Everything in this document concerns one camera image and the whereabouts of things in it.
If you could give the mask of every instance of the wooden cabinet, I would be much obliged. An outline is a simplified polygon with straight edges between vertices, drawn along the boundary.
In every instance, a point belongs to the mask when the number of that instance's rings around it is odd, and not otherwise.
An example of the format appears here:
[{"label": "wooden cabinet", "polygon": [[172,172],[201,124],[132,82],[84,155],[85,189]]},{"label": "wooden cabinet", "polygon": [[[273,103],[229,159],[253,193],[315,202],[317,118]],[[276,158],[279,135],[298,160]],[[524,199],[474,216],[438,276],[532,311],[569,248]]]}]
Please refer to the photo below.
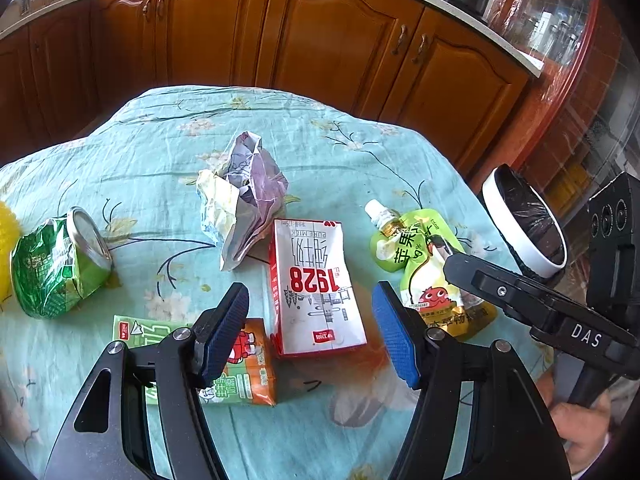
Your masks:
[{"label": "wooden cabinet", "polygon": [[269,0],[256,86],[375,119],[422,8],[415,0]]},{"label": "wooden cabinet", "polygon": [[156,0],[92,0],[95,82],[104,110],[156,84]]},{"label": "wooden cabinet", "polygon": [[23,27],[0,41],[0,167],[49,144]]},{"label": "wooden cabinet", "polygon": [[38,100],[54,142],[72,139],[98,114],[89,7],[81,0],[29,24]]},{"label": "wooden cabinet", "polygon": [[426,8],[380,121],[420,132],[466,176],[526,82],[497,47]]},{"label": "wooden cabinet", "polygon": [[254,84],[267,0],[158,0],[158,85]]}]

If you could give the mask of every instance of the can lid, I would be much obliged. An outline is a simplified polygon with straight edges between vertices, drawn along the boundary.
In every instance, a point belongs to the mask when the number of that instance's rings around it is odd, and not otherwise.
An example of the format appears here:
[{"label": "can lid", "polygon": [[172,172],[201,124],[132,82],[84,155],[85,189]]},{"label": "can lid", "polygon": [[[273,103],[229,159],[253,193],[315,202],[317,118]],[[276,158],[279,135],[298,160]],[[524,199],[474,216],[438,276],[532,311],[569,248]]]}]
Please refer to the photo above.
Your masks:
[{"label": "can lid", "polygon": [[66,230],[73,244],[86,254],[96,265],[111,269],[113,263],[107,243],[100,235],[89,214],[81,207],[74,206],[66,214]]}]

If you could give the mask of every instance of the crumpled paper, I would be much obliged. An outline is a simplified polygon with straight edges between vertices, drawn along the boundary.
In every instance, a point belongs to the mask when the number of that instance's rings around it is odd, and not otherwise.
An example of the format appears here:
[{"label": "crumpled paper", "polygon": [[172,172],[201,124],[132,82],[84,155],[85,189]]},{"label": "crumpled paper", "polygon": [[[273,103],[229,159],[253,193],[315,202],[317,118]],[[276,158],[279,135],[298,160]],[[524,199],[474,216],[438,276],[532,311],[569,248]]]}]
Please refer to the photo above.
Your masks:
[{"label": "crumpled paper", "polygon": [[262,147],[262,137],[251,132],[231,140],[213,170],[200,171],[200,225],[204,234],[222,244],[220,270],[237,267],[252,245],[267,235],[288,186]]}]

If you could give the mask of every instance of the table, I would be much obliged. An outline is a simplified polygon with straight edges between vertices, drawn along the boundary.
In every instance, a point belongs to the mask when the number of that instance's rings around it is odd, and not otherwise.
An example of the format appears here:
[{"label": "table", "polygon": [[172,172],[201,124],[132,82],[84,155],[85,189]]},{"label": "table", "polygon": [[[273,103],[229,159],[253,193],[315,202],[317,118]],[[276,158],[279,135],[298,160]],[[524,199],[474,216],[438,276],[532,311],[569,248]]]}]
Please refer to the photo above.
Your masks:
[{"label": "table", "polygon": [[[364,205],[437,209],[469,252],[516,270],[498,231],[452,166],[419,134],[355,119],[311,99],[255,88],[181,86],[146,92],[84,139],[0,169],[0,200],[23,231],[79,205],[108,239],[116,276],[54,320],[27,317],[15,298],[0,314],[3,436],[42,476],[60,426],[95,359],[111,341],[114,314],[192,321],[232,282],[250,292],[250,316],[273,323],[264,245],[232,272],[200,230],[194,180],[228,141],[249,130],[289,181],[287,216],[333,219],[369,344],[333,358],[276,364],[278,405],[204,406],[229,478],[382,479],[396,459],[417,393],[398,379],[370,310],[378,280],[398,286],[370,257],[374,227]],[[472,342],[512,343],[534,377],[552,356],[527,327],[500,313]],[[468,394],[467,388],[463,397]],[[149,406],[158,472],[170,476],[158,407]],[[460,405],[448,474],[462,464],[469,406]]]}]

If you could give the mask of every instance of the screw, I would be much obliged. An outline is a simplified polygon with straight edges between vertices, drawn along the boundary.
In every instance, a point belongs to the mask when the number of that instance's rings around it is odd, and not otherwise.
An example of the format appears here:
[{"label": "screw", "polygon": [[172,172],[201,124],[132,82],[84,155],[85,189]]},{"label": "screw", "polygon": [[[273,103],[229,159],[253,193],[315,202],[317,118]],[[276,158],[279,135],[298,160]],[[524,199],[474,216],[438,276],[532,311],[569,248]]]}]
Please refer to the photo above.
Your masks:
[{"label": "screw", "polygon": [[427,337],[433,341],[442,341],[444,339],[444,330],[441,328],[430,328],[427,330]]},{"label": "screw", "polygon": [[495,347],[500,351],[500,352],[510,352],[511,351],[511,345],[508,341],[505,341],[504,339],[498,339],[498,341],[495,342]]},{"label": "screw", "polygon": [[188,328],[177,328],[174,331],[174,339],[176,341],[183,341],[191,337],[191,330]]},{"label": "screw", "polygon": [[109,343],[109,346],[107,346],[107,352],[109,352],[110,354],[117,354],[123,348],[124,345],[122,341],[114,341],[112,343]]}]

